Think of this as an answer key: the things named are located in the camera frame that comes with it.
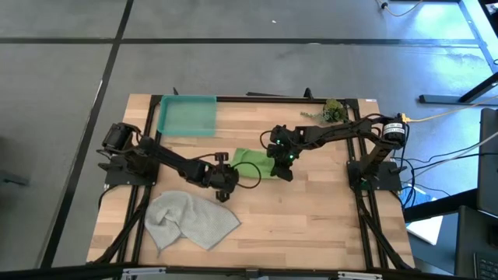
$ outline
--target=green towel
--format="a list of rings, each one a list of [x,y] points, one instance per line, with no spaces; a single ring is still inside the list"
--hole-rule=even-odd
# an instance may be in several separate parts
[[[268,158],[263,152],[237,148],[230,165],[234,166],[242,162],[254,163],[259,168],[262,179],[279,179],[277,176],[270,176],[273,166],[275,165],[275,160]],[[235,169],[238,170],[239,175],[243,177],[259,177],[258,171],[251,164],[240,164],[239,166],[236,166]]]

